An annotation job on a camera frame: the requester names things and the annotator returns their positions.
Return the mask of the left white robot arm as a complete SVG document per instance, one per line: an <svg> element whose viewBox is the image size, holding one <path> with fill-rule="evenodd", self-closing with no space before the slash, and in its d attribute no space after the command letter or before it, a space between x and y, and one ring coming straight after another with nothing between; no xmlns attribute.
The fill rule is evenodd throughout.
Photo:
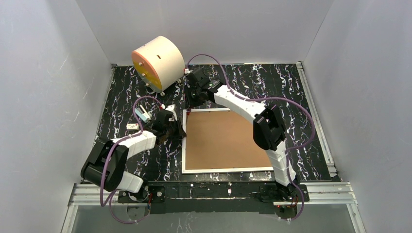
<svg viewBox="0 0 412 233"><path fill-rule="evenodd" d="M142 132L120 139L97 140L81 169L81 177L101 186L104 175L104 190L111 192L117 189L138 193L145 181L125 171L127 159L160 146L166 140L186 137L175 109L175 105L161 109L155 119L144 126Z"/></svg>

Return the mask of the white picture frame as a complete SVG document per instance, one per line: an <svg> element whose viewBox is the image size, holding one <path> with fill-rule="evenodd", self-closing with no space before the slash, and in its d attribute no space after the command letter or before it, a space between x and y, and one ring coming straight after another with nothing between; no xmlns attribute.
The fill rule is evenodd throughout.
<svg viewBox="0 0 412 233"><path fill-rule="evenodd" d="M273 170L253 140L252 124L228 108L184 110L183 129L184 174Z"/></svg>

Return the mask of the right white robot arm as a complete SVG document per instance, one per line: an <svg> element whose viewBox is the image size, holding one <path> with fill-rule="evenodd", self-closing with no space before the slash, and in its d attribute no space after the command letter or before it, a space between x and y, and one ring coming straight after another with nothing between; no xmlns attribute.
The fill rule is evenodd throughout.
<svg viewBox="0 0 412 233"><path fill-rule="evenodd" d="M225 79L209 78L199 68L186 68L184 77L188 107L210 101L230 109L253 125L253 140L266 152L274 171L275 193L285 200L292 198L299 181L287 157L286 127L280 108L250 100L228 86Z"/></svg>

